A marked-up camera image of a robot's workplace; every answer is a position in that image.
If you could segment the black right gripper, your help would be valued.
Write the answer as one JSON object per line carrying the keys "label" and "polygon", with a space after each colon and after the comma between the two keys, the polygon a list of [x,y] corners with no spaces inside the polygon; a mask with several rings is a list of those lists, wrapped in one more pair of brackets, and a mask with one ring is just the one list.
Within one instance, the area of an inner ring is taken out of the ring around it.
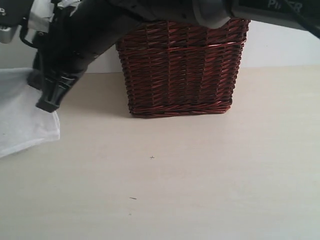
{"label": "black right gripper", "polygon": [[119,39],[144,23],[196,24],[191,0],[83,0],[61,17],[41,48],[45,74],[33,69],[27,84],[41,90],[36,107],[55,112],[88,66]]}

